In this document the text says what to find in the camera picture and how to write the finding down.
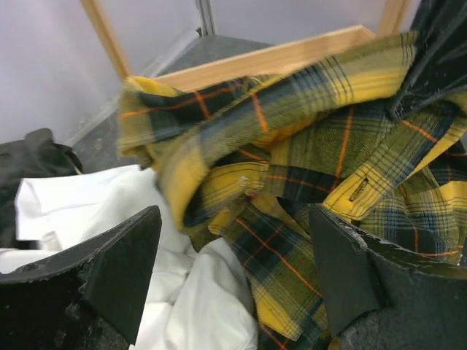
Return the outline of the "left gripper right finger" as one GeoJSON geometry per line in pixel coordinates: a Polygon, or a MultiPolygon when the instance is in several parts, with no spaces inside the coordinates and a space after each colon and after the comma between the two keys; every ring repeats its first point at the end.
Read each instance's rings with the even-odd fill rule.
{"type": "Polygon", "coordinates": [[[465,349],[466,269],[309,212],[320,289],[342,349],[465,349]]]}

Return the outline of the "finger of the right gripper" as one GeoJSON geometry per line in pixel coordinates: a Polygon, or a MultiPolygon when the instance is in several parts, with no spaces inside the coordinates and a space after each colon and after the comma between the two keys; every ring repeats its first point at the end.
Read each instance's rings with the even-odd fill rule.
{"type": "Polygon", "coordinates": [[[466,90],[466,1],[421,1],[410,29],[417,53],[387,106],[393,119],[466,90]]]}

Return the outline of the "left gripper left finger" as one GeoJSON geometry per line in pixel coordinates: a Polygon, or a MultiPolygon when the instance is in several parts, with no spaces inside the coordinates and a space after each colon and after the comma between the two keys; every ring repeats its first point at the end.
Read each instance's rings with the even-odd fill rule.
{"type": "Polygon", "coordinates": [[[149,206],[1,275],[2,349],[128,349],[136,343],[161,234],[149,206]]]}

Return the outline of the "yellow plaid shirt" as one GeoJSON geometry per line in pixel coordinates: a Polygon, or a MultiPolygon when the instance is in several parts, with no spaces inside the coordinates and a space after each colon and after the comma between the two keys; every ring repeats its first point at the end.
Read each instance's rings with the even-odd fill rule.
{"type": "Polygon", "coordinates": [[[309,210],[457,264],[466,240],[466,92],[401,120],[386,100],[414,61],[414,33],[330,55],[289,75],[184,92],[129,77],[118,146],[158,175],[196,249],[224,238],[255,301],[260,349],[331,342],[309,210]]]}

